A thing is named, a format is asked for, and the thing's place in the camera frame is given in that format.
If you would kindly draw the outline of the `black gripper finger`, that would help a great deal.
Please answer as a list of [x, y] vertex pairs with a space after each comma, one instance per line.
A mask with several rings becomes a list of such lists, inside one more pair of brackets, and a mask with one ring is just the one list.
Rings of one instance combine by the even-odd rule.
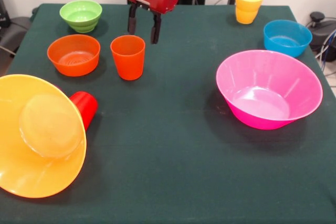
[[151, 30], [151, 44], [157, 44], [161, 29], [161, 14], [153, 12], [154, 25]]
[[137, 8], [138, 8], [137, 3], [131, 3], [130, 9], [129, 9], [129, 17], [128, 17], [128, 32], [130, 35], [135, 34], [136, 24], [137, 24], [137, 21], [136, 21]]

